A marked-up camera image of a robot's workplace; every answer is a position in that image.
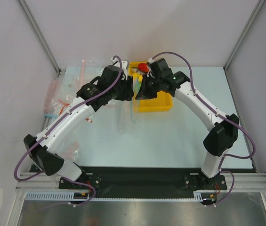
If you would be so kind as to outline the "pile of spare zip bags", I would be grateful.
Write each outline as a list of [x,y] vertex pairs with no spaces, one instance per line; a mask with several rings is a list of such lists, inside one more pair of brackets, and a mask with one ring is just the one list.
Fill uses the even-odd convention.
[[[67,110],[76,97],[77,91],[93,78],[100,76],[103,68],[95,62],[82,60],[80,66],[69,66],[62,70],[61,75],[56,79],[49,103],[49,113],[44,115],[50,125]],[[78,161],[81,150],[79,138],[72,133],[62,139],[57,154],[66,160]]]

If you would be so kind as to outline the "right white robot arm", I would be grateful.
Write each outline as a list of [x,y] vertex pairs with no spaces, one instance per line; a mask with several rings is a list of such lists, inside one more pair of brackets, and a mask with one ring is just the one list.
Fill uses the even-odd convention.
[[135,99],[154,99],[158,92],[163,91],[185,104],[201,120],[209,133],[203,141],[207,153],[199,183],[205,189],[212,188],[216,184],[215,176],[220,172],[223,156],[238,138],[238,129],[235,127],[239,122],[238,117],[232,114],[222,119],[215,106],[192,87],[190,77],[181,71],[174,73],[164,58],[150,58],[146,64],[149,72],[143,75]]

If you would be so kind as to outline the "aluminium frame rail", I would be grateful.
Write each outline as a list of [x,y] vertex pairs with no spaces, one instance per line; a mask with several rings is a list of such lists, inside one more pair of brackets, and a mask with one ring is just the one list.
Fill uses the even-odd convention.
[[90,182],[96,190],[115,185],[134,188],[174,186],[192,191],[204,191],[213,190],[215,184],[218,184],[222,191],[228,191],[233,186],[234,192],[266,192],[266,173],[235,173],[233,176],[225,173],[211,179],[201,179],[198,173],[187,172],[87,173],[79,179],[79,182]]

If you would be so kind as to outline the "grey toy fish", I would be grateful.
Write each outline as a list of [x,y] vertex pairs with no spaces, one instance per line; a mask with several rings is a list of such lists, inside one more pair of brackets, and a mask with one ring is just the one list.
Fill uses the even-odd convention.
[[132,73],[138,73],[138,74],[140,74],[140,75],[146,75],[145,72],[139,70],[139,69],[136,68],[136,67],[131,67],[131,71],[132,71]]

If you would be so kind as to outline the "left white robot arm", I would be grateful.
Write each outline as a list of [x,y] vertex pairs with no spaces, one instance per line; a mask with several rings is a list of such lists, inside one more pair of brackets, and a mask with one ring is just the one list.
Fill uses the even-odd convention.
[[67,110],[51,125],[36,136],[24,138],[29,157],[47,176],[59,175],[69,179],[73,187],[82,188],[86,183],[82,169],[58,154],[59,146],[80,121],[89,118],[109,101],[131,101],[133,95],[133,78],[128,75],[127,67],[118,64],[105,67],[101,76],[81,87]]

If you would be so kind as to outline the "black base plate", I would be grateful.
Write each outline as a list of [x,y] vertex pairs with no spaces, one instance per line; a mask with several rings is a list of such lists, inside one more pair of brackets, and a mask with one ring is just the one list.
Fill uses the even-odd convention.
[[180,199],[196,191],[219,193],[225,177],[207,179],[199,168],[83,167],[78,179],[96,190],[97,198]]

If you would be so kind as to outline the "clear blue-zipper bag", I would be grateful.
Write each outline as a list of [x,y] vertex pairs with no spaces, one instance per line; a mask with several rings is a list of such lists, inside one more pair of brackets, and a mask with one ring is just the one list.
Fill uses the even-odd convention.
[[140,114],[140,100],[136,100],[136,94],[141,86],[141,82],[133,80],[133,98],[131,101],[118,101],[116,111],[117,131],[120,134],[128,133],[136,124]]

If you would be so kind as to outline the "red toy mango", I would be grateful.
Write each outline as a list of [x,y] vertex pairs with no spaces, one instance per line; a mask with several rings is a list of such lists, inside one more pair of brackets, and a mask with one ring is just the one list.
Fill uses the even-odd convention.
[[147,66],[146,63],[139,63],[138,64],[138,69],[144,73],[148,73],[149,72],[149,68]]

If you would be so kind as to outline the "yellow plastic tray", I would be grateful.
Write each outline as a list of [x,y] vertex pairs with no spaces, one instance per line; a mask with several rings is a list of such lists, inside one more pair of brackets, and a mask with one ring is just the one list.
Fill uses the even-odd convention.
[[[131,62],[129,64],[129,75],[132,76],[131,67],[138,68],[139,63],[145,62]],[[151,113],[151,112],[164,112],[169,111],[173,107],[172,96],[169,93],[163,91],[157,93],[157,98],[140,100],[140,113]]]

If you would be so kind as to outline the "yellow toy pear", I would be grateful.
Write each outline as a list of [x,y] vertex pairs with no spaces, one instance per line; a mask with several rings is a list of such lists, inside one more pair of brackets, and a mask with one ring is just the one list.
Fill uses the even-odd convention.
[[142,75],[139,73],[133,73],[132,74],[133,80],[135,80],[136,82],[141,82],[142,81]]

